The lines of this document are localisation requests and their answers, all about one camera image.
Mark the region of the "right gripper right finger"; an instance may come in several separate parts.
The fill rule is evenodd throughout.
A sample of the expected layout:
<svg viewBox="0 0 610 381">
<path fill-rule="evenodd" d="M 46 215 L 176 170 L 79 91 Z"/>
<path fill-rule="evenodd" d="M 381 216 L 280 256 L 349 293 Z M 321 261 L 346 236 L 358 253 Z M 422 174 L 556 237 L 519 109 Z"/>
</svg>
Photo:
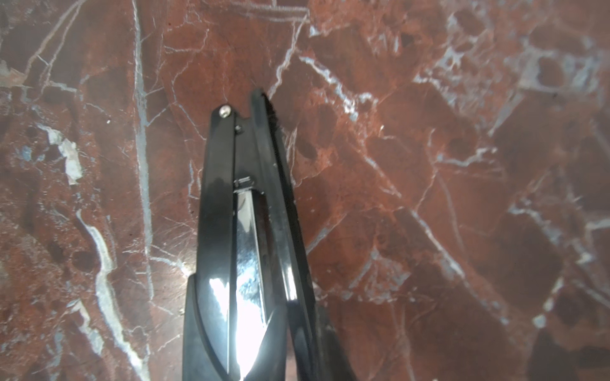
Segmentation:
<svg viewBox="0 0 610 381">
<path fill-rule="evenodd" d="M 313 376 L 319 381 L 356 381 L 357 377 L 341 346 L 327 311 L 319 303 L 314 308 Z"/>
</svg>

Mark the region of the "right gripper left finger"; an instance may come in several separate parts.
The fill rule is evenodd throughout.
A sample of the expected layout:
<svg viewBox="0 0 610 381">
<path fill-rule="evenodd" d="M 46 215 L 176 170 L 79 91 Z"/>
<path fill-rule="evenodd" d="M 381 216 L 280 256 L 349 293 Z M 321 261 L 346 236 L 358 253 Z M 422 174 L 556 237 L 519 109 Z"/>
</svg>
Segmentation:
<svg viewBox="0 0 610 381">
<path fill-rule="evenodd" d="M 228 374 L 219 357 L 211 347 L 210 339 L 203 327 L 200 308 L 196 296 L 195 274 L 187 281 L 184 311 L 183 336 L 183 381 L 228 380 Z"/>
</svg>

